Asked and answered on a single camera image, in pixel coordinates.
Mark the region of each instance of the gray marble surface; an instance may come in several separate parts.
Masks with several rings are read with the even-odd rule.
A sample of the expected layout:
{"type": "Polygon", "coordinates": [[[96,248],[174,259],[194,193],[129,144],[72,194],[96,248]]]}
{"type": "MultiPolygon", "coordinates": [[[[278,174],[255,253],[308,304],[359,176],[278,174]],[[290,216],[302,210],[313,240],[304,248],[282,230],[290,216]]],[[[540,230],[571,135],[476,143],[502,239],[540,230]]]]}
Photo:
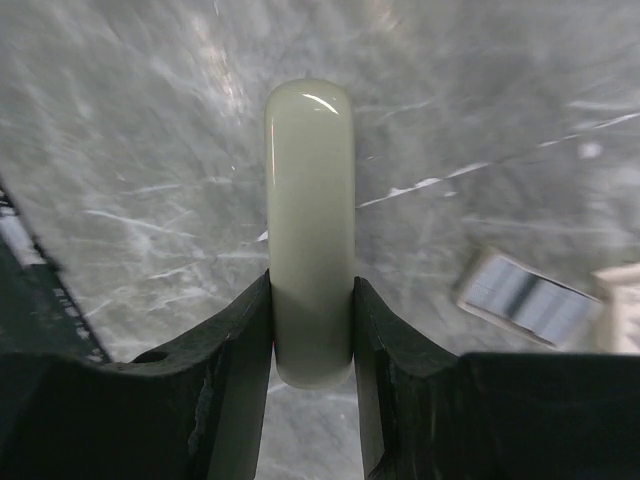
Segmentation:
{"type": "MultiPolygon", "coordinates": [[[[263,105],[352,95],[358,273],[455,353],[524,350],[451,285],[492,244],[568,284],[640,258],[633,0],[1,0],[0,174],[128,361],[267,266],[263,105]]],[[[270,386],[260,480],[362,478],[353,379],[270,386]]]]}

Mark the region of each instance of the glossy handle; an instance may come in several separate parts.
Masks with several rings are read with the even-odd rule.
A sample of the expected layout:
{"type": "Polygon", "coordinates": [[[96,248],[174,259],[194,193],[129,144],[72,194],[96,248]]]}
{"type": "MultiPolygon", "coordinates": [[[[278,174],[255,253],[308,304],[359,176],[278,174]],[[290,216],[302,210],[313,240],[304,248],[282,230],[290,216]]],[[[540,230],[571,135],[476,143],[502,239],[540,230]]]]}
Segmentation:
{"type": "Polygon", "coordinates": [[[355,173],[351,102],[340,87],[295,80],[265,119],[267,217],[275,350],[298,388],[351,370],[355,173]]]}

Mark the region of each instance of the gray-green cylindrical object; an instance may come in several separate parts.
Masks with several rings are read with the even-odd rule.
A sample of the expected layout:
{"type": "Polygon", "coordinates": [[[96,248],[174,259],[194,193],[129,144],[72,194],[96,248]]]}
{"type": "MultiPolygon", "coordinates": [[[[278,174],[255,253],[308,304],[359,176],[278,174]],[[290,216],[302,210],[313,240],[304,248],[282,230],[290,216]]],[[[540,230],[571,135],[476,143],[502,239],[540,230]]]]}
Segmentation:
{"type": "Polygon", "coordinates": [[[351,371],[355,257],[352,108],[343,89],[295,80],[265,118],[275,350],[282,380],[324,388],[351,371]]]}

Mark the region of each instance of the blurry background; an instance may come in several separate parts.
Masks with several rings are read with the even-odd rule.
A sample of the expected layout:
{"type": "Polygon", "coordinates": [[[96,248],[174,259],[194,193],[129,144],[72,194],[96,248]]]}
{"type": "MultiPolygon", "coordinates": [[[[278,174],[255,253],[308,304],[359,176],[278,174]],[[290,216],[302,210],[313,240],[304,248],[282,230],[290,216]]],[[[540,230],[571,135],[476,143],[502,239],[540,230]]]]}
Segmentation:
{"type": "MultiPolygon", "coordinates": [[[[640,258],[639,37],[634,0],[1,0],[0,174],[129,361],[267,267],[264,102],[325,78],[358,274],[454,353],[530,349],[451,286],[483,243],[585,291],[640,258]]],[[[362,478],[353,378],[269,392],[259,480],[362,478]]]]}

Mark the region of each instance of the capsule-shaped object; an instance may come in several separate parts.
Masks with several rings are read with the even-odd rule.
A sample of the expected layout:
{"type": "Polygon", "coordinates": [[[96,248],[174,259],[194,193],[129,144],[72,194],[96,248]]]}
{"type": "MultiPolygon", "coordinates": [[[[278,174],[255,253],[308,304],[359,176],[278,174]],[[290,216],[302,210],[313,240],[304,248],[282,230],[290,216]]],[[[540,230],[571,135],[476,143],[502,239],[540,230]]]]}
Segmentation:
{"type": "Polygon", "coordinates": [[[351,371],[355,263],[352,108],[340,87],[294,80],[265,118],[270,278],[278,373],[325,388],[351,371]]]}

